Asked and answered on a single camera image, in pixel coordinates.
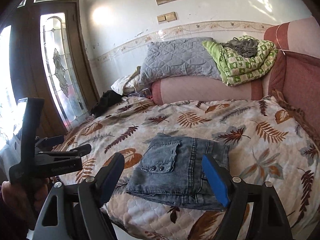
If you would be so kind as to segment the left hand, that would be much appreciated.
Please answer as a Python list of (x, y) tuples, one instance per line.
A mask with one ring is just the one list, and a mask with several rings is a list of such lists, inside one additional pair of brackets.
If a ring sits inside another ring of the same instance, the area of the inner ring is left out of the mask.
[(49, 179), (35, 179), (29, 200), (21, 184), (12, 185), (9, 181), (2, 183), (1, 194), (4, 203), (17, 217), (27, 223), (28, 229), (34, 230), (37, 217), (48, 196)]

